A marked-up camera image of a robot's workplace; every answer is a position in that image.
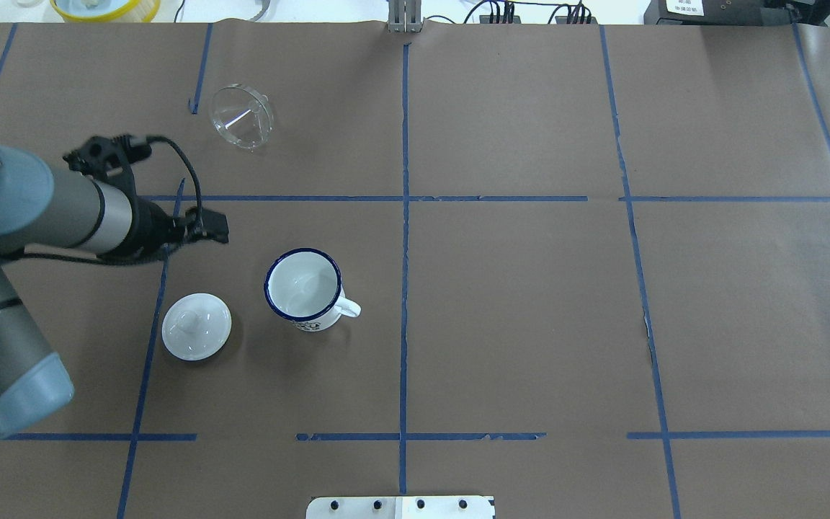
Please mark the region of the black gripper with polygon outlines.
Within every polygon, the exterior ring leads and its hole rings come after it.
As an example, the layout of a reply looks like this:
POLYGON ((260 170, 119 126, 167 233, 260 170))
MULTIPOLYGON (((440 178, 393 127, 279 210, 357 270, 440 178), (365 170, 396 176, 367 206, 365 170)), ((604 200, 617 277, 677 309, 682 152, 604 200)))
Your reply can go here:
POLYGON ((185 242, 228 243, 228 220, 220 211, 189 209, 184 220, 141 197, 134 198, 131 208, 133 219, 126 236, 128 259, 165 259, 185 242))

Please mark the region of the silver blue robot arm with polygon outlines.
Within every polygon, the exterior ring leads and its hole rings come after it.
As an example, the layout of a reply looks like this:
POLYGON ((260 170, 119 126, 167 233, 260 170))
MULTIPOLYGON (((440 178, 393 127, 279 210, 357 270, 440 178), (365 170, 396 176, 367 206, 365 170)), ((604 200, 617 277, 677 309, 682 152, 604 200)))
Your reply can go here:
POLYGON ((91 137, 53 167, 0 144, 0 439, 65 407, 75 388, 4 272, 20 260, 107 267, 165 262, 198 241, 228 242, 228 221, 203 204, 197 171, 180 146, 158 135, 91 137), (195 206, 171 216, 136 192, 134 165, 153 145, 169 146, 187 168, 195 206))

